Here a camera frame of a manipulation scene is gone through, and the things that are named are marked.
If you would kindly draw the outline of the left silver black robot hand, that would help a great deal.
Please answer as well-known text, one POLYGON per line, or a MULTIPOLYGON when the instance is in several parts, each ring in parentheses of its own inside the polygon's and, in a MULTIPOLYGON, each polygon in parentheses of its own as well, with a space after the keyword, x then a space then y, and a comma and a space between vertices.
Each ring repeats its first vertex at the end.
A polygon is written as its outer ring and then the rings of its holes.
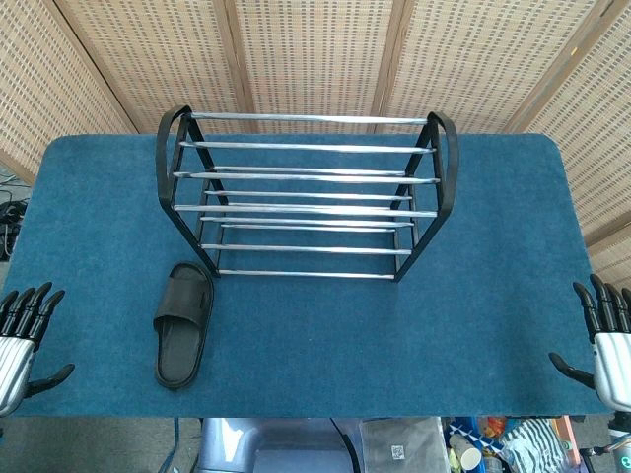
POLYGON ((64 382, 75 366, 67 364, 58 372, 31 379, 35 356, 50 318, 65 292, 52 292, 50 281, 22 292, 9 292, 1 301, 1 416, 18 409, 31 398, 64 382))

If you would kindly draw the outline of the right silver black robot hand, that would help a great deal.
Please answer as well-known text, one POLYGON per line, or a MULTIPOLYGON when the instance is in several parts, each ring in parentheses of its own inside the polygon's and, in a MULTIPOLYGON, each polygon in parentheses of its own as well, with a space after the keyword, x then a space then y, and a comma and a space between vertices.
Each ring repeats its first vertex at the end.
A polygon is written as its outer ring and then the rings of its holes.
POLYGON ((630 290, 617 290, 596 274, 590 276, 594 292, 581 283, 573 289, 579 297, 594 358, 594 371, 578 370, 557 353, 552 365, 564 376, 593 390, 608 408, 630 411, 630 290))

